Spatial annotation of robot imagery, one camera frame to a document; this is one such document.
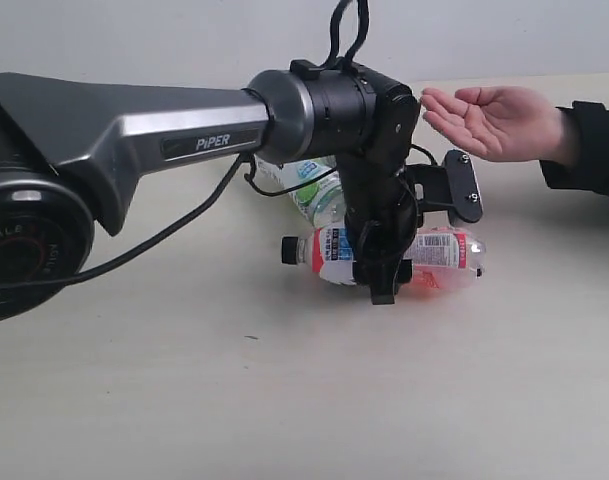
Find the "black sleeved forearm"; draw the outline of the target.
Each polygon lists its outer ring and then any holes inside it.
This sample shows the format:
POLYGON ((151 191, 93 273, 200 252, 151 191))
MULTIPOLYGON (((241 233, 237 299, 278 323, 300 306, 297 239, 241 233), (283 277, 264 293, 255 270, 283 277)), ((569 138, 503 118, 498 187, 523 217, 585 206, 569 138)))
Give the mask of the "black sleeved forearm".
POLYGON ((544 181, 553 190, 588 191, 609 197, 609 109, 598 102, 558 107, 574 135, 572 162, 539 161, 544 181))

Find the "person's open hand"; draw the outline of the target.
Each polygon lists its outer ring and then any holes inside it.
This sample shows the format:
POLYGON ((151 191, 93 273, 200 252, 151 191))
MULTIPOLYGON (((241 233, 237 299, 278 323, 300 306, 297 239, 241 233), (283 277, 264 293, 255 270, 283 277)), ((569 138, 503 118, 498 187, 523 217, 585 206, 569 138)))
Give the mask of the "person's open hand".
POLYGON ((535 90, 518 86, 467 87, 448 94, 428 87, 423 118, 453 145, 495 163, 578 161, 574 123, 535 90))

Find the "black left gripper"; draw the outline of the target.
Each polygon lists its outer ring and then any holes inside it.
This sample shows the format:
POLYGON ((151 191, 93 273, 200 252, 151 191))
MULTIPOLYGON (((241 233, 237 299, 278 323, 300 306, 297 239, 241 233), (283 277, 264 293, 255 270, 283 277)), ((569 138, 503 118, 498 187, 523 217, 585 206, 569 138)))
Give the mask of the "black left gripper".
POLYGON ((417 200, 406 172, 346 169, 344 199, 355 280, 369 285, 373 305, 392 305, 400 285, 413 276, 412 261, 401 260, 418 228, 417 200))

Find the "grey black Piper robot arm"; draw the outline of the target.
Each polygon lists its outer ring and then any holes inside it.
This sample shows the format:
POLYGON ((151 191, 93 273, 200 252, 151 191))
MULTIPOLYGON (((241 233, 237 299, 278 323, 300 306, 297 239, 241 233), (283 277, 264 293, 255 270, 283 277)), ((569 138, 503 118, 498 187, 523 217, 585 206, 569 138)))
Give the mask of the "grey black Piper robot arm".
POLYGON ((406 159, 418 116, 407 85, 345 58, 295 60, 239 90, 0 73, 0 321, 161 242, 84 269, 95 227, 122 230, 143 176, 227 156, 334 157, 359 282, 390 304, 412 275, 419 206, 406 159))

